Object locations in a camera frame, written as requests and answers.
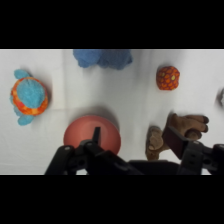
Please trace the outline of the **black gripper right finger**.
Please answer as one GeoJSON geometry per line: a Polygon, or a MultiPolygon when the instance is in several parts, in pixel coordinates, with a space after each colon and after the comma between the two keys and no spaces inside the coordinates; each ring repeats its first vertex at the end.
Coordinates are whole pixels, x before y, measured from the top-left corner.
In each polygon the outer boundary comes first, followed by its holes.
{"type": "Polygon", "coordinates": [[[224,175],[224,144],[209,148],[183,137],[173,127],[165,129],[163,139],[181,161],[178,175],[200,175],[203,169],[212,175],[224,175]]]}

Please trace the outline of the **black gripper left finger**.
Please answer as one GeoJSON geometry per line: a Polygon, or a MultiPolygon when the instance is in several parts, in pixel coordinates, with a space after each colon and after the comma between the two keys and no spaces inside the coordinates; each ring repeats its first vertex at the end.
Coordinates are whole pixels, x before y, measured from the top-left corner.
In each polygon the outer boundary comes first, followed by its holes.
{"type": "Polygon", "coordinates": [[[77,148],[61,146],[54,154],[46,175],[76,175],[85,170],[89,175],[142,175],[142,172],[111,151],[100,147],[101,128],[96,127],[90,140],[77,148]]]}

